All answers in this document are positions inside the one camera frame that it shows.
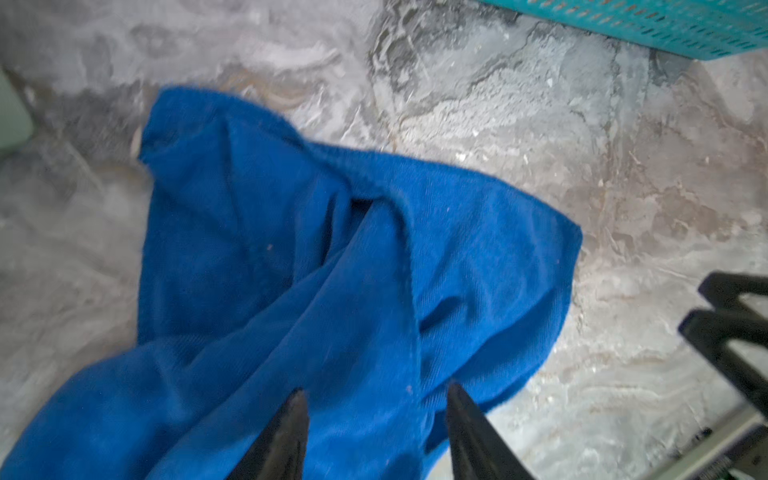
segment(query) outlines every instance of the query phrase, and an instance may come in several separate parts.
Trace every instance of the gray marble floor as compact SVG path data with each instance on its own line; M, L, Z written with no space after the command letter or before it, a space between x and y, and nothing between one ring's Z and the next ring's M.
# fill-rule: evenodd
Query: gray marble floor
M640 478L739 402L676 327L711 270L768 273L766 52L691 62L459 0L5 0L0 63L38 124L0 161L0 458L134 341L138 132L180 82L483 171L583 227L562 337L491 415L542 480Z

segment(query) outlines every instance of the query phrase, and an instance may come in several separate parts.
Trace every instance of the blue towel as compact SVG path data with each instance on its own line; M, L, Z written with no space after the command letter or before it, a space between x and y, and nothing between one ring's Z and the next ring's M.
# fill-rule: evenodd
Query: blue towel
M448 383L488 411L560 332L581 231L501 181L187 88L158 98L142 160L138 345L61 387L3 480L222 480L296 387L305 478L423 478Z

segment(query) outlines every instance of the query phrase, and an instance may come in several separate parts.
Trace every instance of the black metal bracket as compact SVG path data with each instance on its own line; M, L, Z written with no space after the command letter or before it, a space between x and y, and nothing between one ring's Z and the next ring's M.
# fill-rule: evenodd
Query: black metal bracket
M455 480L534 480L458 383L448 387L445 421Z
M741 340L768 349L768 320L741 299L745 293L768 296L768 278L713 272L699 293L714 310L691 310L680 334L768 417L768 380L729 345Z
M301 480L310 413L301 389L293 390L283 406L248 448L227 480Z

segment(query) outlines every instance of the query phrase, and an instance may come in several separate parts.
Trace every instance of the teal plastic basket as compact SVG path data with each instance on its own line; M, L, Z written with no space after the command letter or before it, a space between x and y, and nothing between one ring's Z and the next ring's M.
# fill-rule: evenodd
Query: teal plastic basket
M768 0L488 0L700 60L768 47Z

